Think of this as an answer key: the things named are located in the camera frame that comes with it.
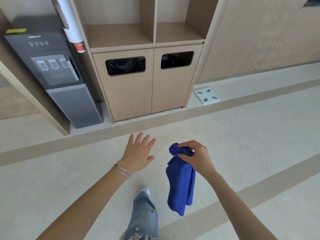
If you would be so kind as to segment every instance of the leg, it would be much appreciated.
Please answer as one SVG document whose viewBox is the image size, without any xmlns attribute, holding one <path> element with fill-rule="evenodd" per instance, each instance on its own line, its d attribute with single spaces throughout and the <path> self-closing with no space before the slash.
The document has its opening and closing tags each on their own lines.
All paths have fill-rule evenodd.
<svg viewBox="0 0 320 240">
<path fill-rule="evenodd" d="M 127 240 L 135 234 L 148 235 L 149 240 L 158 237 L 158 213 L 148 194 L 140 192 L 133 201 L 133 210 L 128 229 L 123 239 Z"/>
</svg>

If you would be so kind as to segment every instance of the yellow label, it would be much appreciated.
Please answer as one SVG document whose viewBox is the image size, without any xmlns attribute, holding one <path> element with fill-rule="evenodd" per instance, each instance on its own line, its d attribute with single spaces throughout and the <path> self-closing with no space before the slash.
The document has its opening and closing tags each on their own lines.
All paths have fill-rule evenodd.
<svg viewBox="0 0 320 240">
<path fill-rule="evenodd" d="M 24 33 L 26 32 L 27 29 L 26 28 L 15 28 L 15 29 L 8 29 L 6 31 L 7 34 L 10 34 L 10 33 Z"/>
</svg>

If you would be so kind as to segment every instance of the shoe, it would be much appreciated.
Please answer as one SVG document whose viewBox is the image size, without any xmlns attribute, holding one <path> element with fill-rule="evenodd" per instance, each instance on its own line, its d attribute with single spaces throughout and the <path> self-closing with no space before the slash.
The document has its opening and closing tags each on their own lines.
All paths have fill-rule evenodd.
<svg viewBox="0 0 320 240">
<path fill-rule="evenodd" d="M 146 192 L 146 193 L 148 194 L 149 198 L 150 198 L 150 190 L 149 190 L 148 188 L 142 188 L 142 189 L 140 189 L 139 192 L 138 192 L 138 194 L 139 194 L 140 192 L 142 192 L 142 191 Z"/>
</svg>

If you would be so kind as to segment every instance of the person's left hand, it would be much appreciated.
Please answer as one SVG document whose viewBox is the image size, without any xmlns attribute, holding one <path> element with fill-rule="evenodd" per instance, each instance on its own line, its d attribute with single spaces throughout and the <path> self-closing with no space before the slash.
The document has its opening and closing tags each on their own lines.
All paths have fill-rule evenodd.
<svg viewBox="0 0 320 240">
<path fill-rule="evenodd" d="M 134 142 L 134 134 L 131 134 L 123 157 L 116 163 L 119 167 L 126 169 L 130 173 L 140 171 L 154 160 L 155 156 L 149 156 L 156 139 L 152 139 L 148 144 L 149 135 L 141 141 L 143 133 L 140 132 Z"/>
</svg>

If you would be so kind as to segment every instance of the forearm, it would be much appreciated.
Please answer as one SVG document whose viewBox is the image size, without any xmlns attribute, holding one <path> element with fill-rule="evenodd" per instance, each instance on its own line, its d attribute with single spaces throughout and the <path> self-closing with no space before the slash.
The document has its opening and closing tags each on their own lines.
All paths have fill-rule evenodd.
<svg viewBox="0 0 320 240">
<path fill-rule="evenodd" d="M 67 208 L 37 239 L 82 240 L 118 188 L 128 179 L 111 169 L 69 208 Z"/>
<path fill-rule="evenodd" d="M 240 240 L 277 239 L 252 213 L 218 172 L 212 170 L 205 178 L 214 189 Z"/>
</svg>

